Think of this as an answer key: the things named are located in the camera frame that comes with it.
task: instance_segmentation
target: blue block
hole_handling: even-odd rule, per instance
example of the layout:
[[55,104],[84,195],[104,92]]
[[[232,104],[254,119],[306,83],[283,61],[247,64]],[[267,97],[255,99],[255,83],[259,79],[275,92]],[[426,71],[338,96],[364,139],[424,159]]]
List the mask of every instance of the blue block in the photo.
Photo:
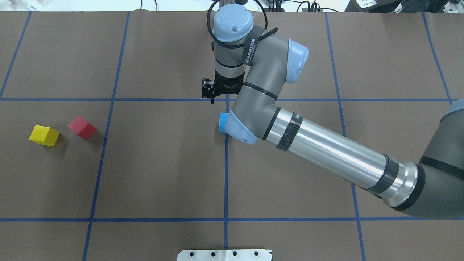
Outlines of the blue block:
[[226,122],[227,122],[228,117],[229,117],[229,113],[220,113],[219,114],[219,132],[221,132],[221,133],[226,132]]

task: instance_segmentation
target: white metal plate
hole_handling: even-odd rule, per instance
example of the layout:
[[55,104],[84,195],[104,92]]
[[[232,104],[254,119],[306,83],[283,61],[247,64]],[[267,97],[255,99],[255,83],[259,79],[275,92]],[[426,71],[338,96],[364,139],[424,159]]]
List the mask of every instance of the white metal plate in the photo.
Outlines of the white metal plate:
[[272,250],[183,250],[177,261],[272,261]]
[[375,0],[356,0],[356,3],[358,3],[361,8],[368,8],[377,4]]

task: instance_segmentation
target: yellow block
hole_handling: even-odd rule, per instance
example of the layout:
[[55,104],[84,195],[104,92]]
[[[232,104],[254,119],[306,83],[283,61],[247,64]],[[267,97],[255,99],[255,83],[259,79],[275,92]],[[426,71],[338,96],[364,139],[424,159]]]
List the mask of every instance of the yellow block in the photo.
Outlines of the yellow block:
[[59,132],[50,127],[36,125],[29,139],[40,145],[53,147],[57,142],[58,135]]

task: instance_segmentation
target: silver arm tube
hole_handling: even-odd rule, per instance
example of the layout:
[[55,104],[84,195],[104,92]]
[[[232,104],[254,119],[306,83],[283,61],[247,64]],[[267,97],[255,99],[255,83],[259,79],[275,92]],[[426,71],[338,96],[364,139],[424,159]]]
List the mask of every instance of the silver arm tube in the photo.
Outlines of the silver arm tube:
[[[266,140],[278,145],[292,115],[281,109]],[[385,155],[306,119],[303,119],[288,151],[363,189],[373,187],[380,180],[386,165]]]

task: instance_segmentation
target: blue tape line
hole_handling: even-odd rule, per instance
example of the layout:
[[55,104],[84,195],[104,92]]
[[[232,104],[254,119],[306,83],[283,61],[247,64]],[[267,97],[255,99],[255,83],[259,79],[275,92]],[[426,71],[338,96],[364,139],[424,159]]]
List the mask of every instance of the blue tape line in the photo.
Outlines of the blue tape line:
[[23,27],[23,32],[19,38],[18,44],[16,45],[16,49],[14,50],[13,58],[11,59],[10,66],[8,67],[8,71],[6,72],[5,80],[3,81],[3,85],[0,90],[0,98],[3,96],[3,92],[6,88],[6,83],[8,82],[8,78],[10,77],[11,69],[13,68],[14,61],[16,60],[16,56],[18,55],[19,47],[21,46],[21,42],[23,41],[24,34],[26,33],[27,25],[29,24],[29,20],[31,19],[32,12],[29,11],[29,15],[27,16],[26,23]]
[[[280,102],[336,102],[337,98],[282,98]],[[448,99],[426,98],[341,98],[342,102],[448,102]],[[0,98],[0,101],[112,101],[112,98]],[[209,102],[209,99],[197,98],[115,98],[115,101],[168,101],[168,102]],[[216,102],[226,102],[227,99],[214,99]]]
[[94,218],[93,222],[223,222],[224,218]]
[[[226,113],[229,113],[229,94],[226,94]],[[228,249],[229,217],[229,134],[226,133],[226,150],[224,153],[224,249]]]
[[332,70],[334,72],[334,81],[335,81],[335,90],[337,91],[337,101],[338,101],[338,109],[340,111],[340,120],[342,121],[342,131],[343,135],[346,137],[346,130],[345,130],[345,119],[343,118],[343,110],[342,110],[342,100],[340,97],[340,89],[338,88],[338,77],[337,77],[337,69],[335,67],[335,58],[334,58],[334,50],[332,47],[332,38],[330,37],[330,27],[329,27],[329,18],[327,13],[325,15],[325,24],[327,28],[327,38],[329,40],[329,49],[330,49],[330,59],[332,60]]
[[1,98],[1,101],[111,101],[111,98]]
[[[200,217],[200,218],[94,218],[95,222],[346,222],[357,221],[357,217]],[[425,219],[414,216],[379,216],[379,217],[359,217],[364,221],[423,221],[423,220],[442,220]],[[446,220],[464,220],[464,217]],[[90,218],[13,218],[3,217],[0,222],[89,222]]]
[[366,261],[366,251],[364,250],[364,239],[362,238],[361,219],[359,218],[358,200],[356,197],[356,188],[351,184],[351,194],[353,194],[354,213],[356,214],[356,226],[358,227],[359,246],[361,249],[362,261]]
[[3,217],[0,222],[89,222],[88,218]]
[[229,222],[325,222],[356,221],[355,217],[231,217]]
[[422,19],[424,20],[425,30],[427,31],[427,38],[429,39],[430,49],[432,50],[433,58],[435,59],[435,63],[437,64],[438,73],[440,74],[441,82],[443,83],[443,87],[445,88],[446,96],[448,97],[448,102],[451,104],[452,102],[451,102],[450,92],[448,91],[448,86],[446,85],[443,72],[441,71],[440,63],[438,62],[437,54],[435,53],[435,48],[433,47],[432,38],[430,37],[429,26],[427,24],[427,19],[425,18],[424,11],[422,11]]
[[118,80],[119,80],[119,71],[121,69],[122,56],[124,54],[124,45],[125,45],[125,42],[126,42],[127,28],[129,26],[129,17],[130,17],[130,12],[127,12],[126,25],[124,27],[124,35],[122,36],[121,51],[120,51],[120,54],[119,54],[119,61],[118,61],[117,70],[116,70],[115,85],[114,85],[114,88],[113,88],[113,95],[112,95],[112,98],[111,98],[110,112],[108,113],[108,121],[106,123],[105,137],[104,137],[104,140],[103,140],[102,154],[100,156],[100,164],[98,166],[97,181],[95,182],[95,190],[94,190],[94,194],[93,194],[92,208],[90,210],[90,220],[89,220],[89,226],[87,228],[87,236],[85,238],[85,246],[84,246],[84,253],[82,255],[82,261],[86,260],[87,251],[89,249],[90,234],[92,232],[93,217],[94,217],[94,214],[95,214],[95,205],[97,203],[98,189],[99,189],[99,186],[100,186],[100,178],[101,178],[102,169],[103,169],[103,160],[105,158],[106,144],[107,144],[107,141],[108,141],[108,132],[110,130],[111,117],[113,115],[113,108],[114,108],[114,103],[115,103],[115,98],[116,98],[116,91],[117,91],[117,83],[118,83]]
[[[115,101],[211,102],[210,99],[203,98],[115,98]],[[214,101],[224,102],[226,99],[214,99]]]
[[[335,89],[337,91],[338,110],[340,113],[340,121],[342,123],[343,135],[346,137],[347,133],[346,133],[346,128],[345,128],[345,119],[343,118],[342,98],[340,96],[340,89],[338,87],[338,77],[337,77],[337,70],[335,67],[334,50],[332,47],[332,38],[330,37],[329,17],[327,16],[327,13],[324,13],[324,15],[325,15],[325,24],[327,27],[327,38],[329,40],[330,59],[332,60],[332,70],[334,71]],[[356,199],[356,191],[354,189],[353,184],[351,184],[351,193],[353,194],[354,212],[356,214],[356,225],[358,227],[358,237],[359,237],[359,246],[361,249],[361,257],[363,261],[366,261],[366,253],[364,251],[364,240],[362,238],[361,221],[359,219],[358,202]]]

